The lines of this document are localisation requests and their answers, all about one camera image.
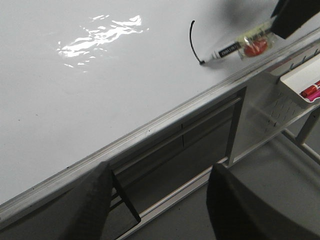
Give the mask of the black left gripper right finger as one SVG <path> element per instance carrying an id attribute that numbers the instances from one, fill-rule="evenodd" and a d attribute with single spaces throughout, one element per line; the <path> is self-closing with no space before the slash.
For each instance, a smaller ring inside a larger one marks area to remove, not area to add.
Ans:
<path id="1" fill-rule="evenodd" d="M 206 206 L 218 240 L 318 240 L 319 235 L 272 208 L 216 163 L 208 180 Z"/>

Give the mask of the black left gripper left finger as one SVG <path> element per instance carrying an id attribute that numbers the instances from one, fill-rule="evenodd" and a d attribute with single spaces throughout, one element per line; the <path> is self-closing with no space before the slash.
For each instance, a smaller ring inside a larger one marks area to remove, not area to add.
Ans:
<path id="1" fill-rule="evenodd" d="M 99 240 L 107 220 L 113 189 L 110 164 L 101 162 L 84 180 L 84 195 L 60 240 Z"/>

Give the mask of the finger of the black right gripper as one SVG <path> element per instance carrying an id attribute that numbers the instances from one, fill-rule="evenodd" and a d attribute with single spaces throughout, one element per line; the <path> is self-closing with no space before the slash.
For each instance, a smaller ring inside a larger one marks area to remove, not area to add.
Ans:
<path id="1" fill-rule="evenodd" d="M 319 0 L 279 0 L 271 14 L 271 18 L 275 19 L 270 31 L 287 39 L 319 12 Z"/>

